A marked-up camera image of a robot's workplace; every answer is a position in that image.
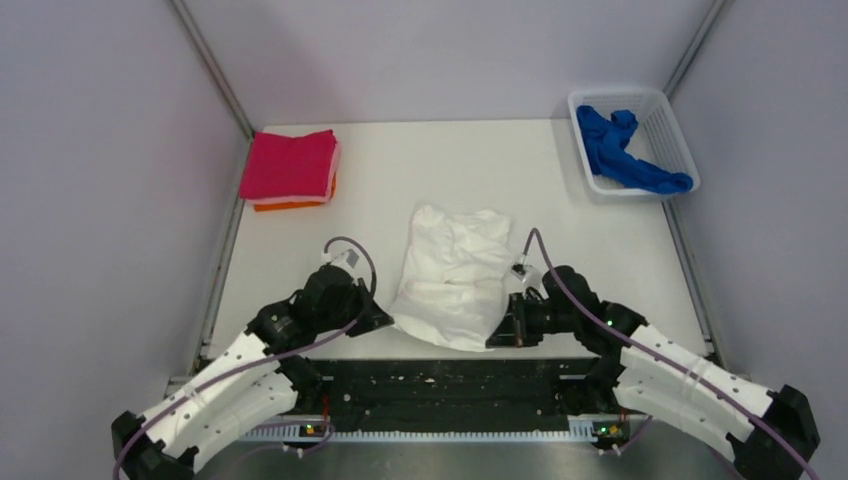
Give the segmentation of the white printed t-shirt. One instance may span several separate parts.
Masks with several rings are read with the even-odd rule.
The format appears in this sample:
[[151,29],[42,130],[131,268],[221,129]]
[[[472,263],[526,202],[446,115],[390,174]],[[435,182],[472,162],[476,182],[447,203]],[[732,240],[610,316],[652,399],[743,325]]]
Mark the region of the white printed t-shirt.
[[511,229],[511,218],[495,210],[418,205],[389,307],[396,328],[438,347],[485,352],[507,309]]

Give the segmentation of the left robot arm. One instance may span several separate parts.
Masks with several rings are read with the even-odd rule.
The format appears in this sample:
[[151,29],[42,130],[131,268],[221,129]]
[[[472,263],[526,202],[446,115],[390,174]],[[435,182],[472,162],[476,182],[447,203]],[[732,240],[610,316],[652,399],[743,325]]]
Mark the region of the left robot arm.
[[200,373],[141,414],[111,425],[115,479],[191,479],[263,421],[322,402],[322,376],[304,353],[346,335],[390,326],[374,301],[377,276],[322,265],[288,298],[262,307]]

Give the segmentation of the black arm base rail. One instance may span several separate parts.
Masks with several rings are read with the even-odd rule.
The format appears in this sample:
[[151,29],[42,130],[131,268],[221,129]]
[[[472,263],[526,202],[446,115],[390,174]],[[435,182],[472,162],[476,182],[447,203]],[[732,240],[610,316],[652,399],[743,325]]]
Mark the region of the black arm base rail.
[[622,409],[590,373],[594,359],[315,360],[321,381],[294,414],[339,433],[565,431],[579,415]]

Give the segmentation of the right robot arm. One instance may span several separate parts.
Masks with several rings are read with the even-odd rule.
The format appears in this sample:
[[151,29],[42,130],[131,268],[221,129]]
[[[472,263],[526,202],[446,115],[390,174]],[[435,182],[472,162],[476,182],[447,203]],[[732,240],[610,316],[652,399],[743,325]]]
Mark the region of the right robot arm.
[[643,413],[703,442],[744,479],[804,475],[820,436],[799,390],[754,384],[690,352],[636,311],[599,299],[567,265],[540,273],[517,263],[508,278],[517,289],[488,347],[571,333],[597,357],[583,379],[557,391],[565,414]]

